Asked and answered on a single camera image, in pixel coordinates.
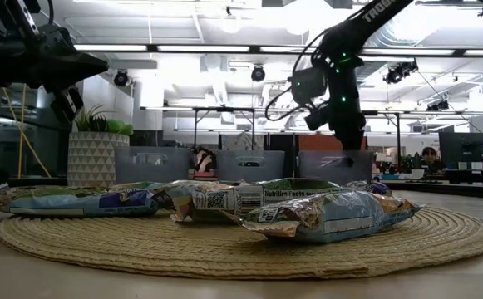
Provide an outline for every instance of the jute placemat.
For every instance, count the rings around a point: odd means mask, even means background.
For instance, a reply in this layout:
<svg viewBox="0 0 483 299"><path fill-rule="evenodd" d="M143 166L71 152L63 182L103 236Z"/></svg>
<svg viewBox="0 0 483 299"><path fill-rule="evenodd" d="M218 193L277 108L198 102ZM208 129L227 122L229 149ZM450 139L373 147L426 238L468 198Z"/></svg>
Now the jute placemat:
<svg viewBox="0 0 483 299"><path fill-rule="evenodd" d="M271 243L236 226L167 217L0 223L8 246L87 267L210 279L373 277L483 253L483 221L438 208L370 237L325 245Z"/></svg>

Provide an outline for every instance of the white geometric planter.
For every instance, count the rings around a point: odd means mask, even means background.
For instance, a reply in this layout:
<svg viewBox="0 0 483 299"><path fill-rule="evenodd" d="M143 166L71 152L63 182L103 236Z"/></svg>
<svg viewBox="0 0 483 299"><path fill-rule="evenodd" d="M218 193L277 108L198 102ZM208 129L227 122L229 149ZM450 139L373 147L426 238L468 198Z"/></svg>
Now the white geometric planter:
<svg viewBox="0 0 483 299"><path fill-rule="evenodd" d="M116 146L130 137L114 133L71 132L67 154L67 185L109 187L116 182Z"/></svg>

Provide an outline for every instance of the plastic bin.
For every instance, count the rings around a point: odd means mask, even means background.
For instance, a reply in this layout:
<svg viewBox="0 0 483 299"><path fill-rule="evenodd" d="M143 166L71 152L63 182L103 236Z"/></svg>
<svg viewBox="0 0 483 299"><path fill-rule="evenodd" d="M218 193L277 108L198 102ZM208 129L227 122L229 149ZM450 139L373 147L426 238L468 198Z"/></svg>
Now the plastic bin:
<svg viewBox="0 0 483 299"><path fill-rule="evenodd" d="M219 180L259 182L281 179L285 152L219 150L217 178Z"/></svg>
<svg viewBox="0 0 483 299"><path fill-rule="evenodd" d="M301 178L325 179L337 184L370 182L373 158L374 153L368 151L303 150L298 153L298 174Z"/></svg>
<svg viewBox="0 0 483 299"><path fill-rule="evenodd" d="M191 150L174 147L116 147L116 183L188 179Z"/></svg>

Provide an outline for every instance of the wooden table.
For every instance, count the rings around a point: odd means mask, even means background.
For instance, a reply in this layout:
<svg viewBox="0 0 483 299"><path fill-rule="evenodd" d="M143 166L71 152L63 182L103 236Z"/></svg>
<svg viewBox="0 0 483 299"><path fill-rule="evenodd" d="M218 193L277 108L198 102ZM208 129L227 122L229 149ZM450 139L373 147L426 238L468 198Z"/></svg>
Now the wooden table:
<svg viewBox="0 0 483 299"><path fill-rule="evenodd" d="M483 219L483 199L395 191L416 203ZM7 217L0 213L0 220ZM0 299L483 298L483 256L368 279L232 282L148 277L49 262L0 243Z"/></svg>

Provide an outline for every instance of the computer monitor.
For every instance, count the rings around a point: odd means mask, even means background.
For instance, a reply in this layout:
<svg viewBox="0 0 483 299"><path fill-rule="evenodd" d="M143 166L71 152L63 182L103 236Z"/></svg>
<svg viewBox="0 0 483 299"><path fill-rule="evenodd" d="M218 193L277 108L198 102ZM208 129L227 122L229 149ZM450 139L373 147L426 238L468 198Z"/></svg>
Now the computer monitor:
<svg viewBox="0 0 483 299"><path fill-rule="evenodd" d="M439 142L445 164L483 161L483 133L439 132Z"/></svg>

